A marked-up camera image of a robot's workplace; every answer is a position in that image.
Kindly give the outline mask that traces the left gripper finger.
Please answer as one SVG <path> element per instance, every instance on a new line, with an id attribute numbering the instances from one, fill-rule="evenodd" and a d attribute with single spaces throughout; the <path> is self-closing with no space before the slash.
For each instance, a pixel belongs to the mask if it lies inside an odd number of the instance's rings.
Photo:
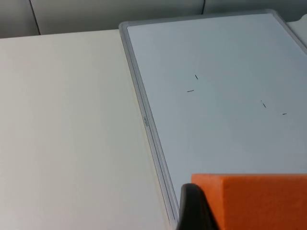
<path id="1" fill-rule="evenodd" d="M 181 187 L 177 230 L 218 230 L 206 196 L 196 184 Z"/>

